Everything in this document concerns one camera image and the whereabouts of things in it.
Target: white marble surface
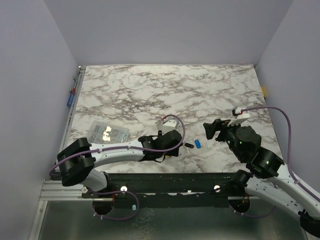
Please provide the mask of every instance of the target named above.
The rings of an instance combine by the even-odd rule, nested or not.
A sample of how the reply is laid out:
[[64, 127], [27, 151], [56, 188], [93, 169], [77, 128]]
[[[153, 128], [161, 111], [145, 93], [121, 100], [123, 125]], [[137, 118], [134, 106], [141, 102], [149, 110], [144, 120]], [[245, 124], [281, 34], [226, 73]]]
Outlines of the white marble surface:
[[[264, 105], [252, 65], [101, 65], [88, 66], [80, 90], [68, 144], [86, 137], [95, 120], [130, 129], [129, 139], [156, 135], [156, 121], [181, 117], [186, 142], [200, 149], [164, 162], [120, 162], [100, 167], [109, 173], [220, 173], [245, 169], [223, 142], [207, 140], [203, 123], [230, 119], [234, 106]], [[267, 110], [251, 112], [262, 146], [281, 156]]]

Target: clear plastic container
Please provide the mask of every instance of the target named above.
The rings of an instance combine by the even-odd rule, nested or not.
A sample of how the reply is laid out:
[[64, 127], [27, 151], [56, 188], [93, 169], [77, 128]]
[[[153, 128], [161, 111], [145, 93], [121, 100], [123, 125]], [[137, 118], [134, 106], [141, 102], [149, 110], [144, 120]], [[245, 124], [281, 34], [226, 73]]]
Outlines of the clear plastic container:
[[128, 140], [129, 132], [129, 128], [126, 127], [94, 121], [86, 138], [91, 144], [119, 144]]

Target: screw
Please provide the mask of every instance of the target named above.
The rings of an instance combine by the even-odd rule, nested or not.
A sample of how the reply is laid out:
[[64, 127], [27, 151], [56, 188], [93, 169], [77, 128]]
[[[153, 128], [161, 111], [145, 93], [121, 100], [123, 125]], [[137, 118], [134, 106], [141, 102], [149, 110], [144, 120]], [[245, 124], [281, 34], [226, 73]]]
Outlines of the screw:
[[215, 185], [215, 186], [213, 187], [213, 190], [214, 190], [216, 193], [219, 193], [219, 192], [221, 191], [221, 188], [220, 188], [219, 185]]
[[126, 191], [128, 191], [128, 188], [127, 188], [126, 186], [122, 186], [122, 187], [120, 188], [120, 191], [126, 192]]

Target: gray wall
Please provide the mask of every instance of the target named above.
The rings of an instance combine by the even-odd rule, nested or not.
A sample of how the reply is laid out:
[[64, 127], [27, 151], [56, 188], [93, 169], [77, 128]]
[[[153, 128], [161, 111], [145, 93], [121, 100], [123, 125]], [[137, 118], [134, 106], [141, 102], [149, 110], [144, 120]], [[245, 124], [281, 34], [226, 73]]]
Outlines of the gray wall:
[[80, 65], [257, 64], [292, 0], [44, 0]]
[[[320, 1], [295, 0], [256, 71], [266, 101], [284, 109], [292, 123], [293, 170], [320, 191]], [[270, 111], [282, 152], [287, 151], [284, 117]]]
[[24, 240], [78, 66], [42, 0], [2, 0], [0, 31], [0, 238]]

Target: purple cable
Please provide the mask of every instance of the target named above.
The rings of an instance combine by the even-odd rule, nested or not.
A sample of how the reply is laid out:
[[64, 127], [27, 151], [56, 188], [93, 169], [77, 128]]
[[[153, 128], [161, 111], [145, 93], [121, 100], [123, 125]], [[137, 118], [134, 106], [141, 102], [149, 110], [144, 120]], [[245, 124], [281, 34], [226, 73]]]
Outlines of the purple cable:
[[288, 166], [288, 171], [290, 173], [290, 175], [292, 176], [293, 180], [295, 181], [296, 184], [298, 184], [303, 190], [305, 190], [309, 195], [311, 195], [315, 200], [317, 200], [318, 202], [320, 202], [320, 198], [317, 197], [313, 192], [311, 192], [307, 187], [305, 187], [299, 180], [298, 178], [295, 176], [294, 172], [291, 169], [291, 122], [290, 119], [288, 117], [288, 115], [285, 113], [285, 111], [283, 111], [281, 108], [276, 107], [276, 106], [254, 106], [254, 107], [249, 107], [249, 108], [245, 108], [242, 109], [241, 112], [246, 112], [246, 111], [251, 111], [251, 110], [256, 110], [256, 109], [275, 109], [280, 111], [287, 123], [288, 123], [288, 153], [287, 153], [287, 166]]
[[111, 216], [105, 216], [105, 215], [99, 215], [96, 213], [96, 209], [95, 209], [95, 205], [92, 206], [92, 210], [94, 211], [95, 216], [98, 217], [102, 217], [103, 219], [109, 219], [109, 220], [115, 220], [115, 221], [125, 221], [125, 220], [129, 220], [132, 219], [134, 216], [136, 216], [139, 212], [140, 209], [140, 203], [139, 200], [137, 198], [137, 196], [130, 191], [110, 191], [110, 192], [94, 192], [97, 195], [110, 195], [110, 194], [120, 194], [120, 193], [127, 193], [130, 194], [134, 197], [134, 199], [136, 200], [136, 210], [134, 211], [133, 214], [131, 214], [130, 216], [126, 216], [126, 217], [121, 217], [121, 218], [117, 218], [117, 217], [111, 217]]
[[182, 134], [182, 138], [180, 140], [180, 142], [176, 145], [176, 146], [173, 146], [171, 148], [168, 148], [168, 149], [164, 149], [164, 150], [157, 150], [157, 149], [151, 149], [151, 148], [145, 148], [145, 147], [139, 147], [139, 146], [111, 146], [111, 147], [105, 147], [105, 148], [102, 148], [102, 149], [93, 149], [93, 150], [87, 150], [87, 151], [81, 151], [81, 152], [77, 152], [71, 156], [68, 156], [64, 159], [62, 159], [61, 161], [59, 161], [57, 164], [55, 164], [52, 168], [50, 168], [49, 170], [49, 175], [51, 176], [53, 171], [59, 167], [61, 164], [65, 163], [66, 161], [70, 160], [70, 159], [73, 159], [75, 157], [78, 157], [80, 155], [85, 155], [85, 154], [90, 154], [90, 153], [98, 153], [98, 152], [105, 152], [105, 151], [109, 151], [109, 150], [115, 150], [115, 149], [137, 149], [137, 150], [143, 150], [143, 151], [150, 151], [150, 152], [156, 152], [156, 153], [166, 153], [166, 152], [170, 152], [176, 148], [179, 148], [180, 145], [183, 143], [184, 139], [185, 139], [185, 136], [186, 136], [186, 127], [184, 125], [184, 123], [182, 122], [181, 118], [176, 116], [176, 115], [173, 115], [173, 114], [168, 114], [166, 115], [165, 117], [163, 117], [162, 119], [166, 119], [167, 117], [174, 117], [176, 118], [180, 123], [181, 123], [181, 126], [182, 126], [182, 129], [183, 129], [183, 134]]
[[231, 205], [229, 205], [229, 207], [233, 210], [234, 213], [236, 214], [239, 214], [241, 216], [245, 216], [245, 217], [248, 217], [248, 218], [255, 218], [255, 219], [262, 219], [262, 218], [265, 218], [265, 217], [268, 217], [270, 216], [271, 214], [273, 214], [275, 211], [276, 211], [276, 207], [272, 208], [272, 210], [264, 215], [260, 215], [260, 216], [256, 216], [256, 215], [249, 215], [249, 214], [245, 214], [245, 213], [240, 213], [238, 211], [236, 211]]

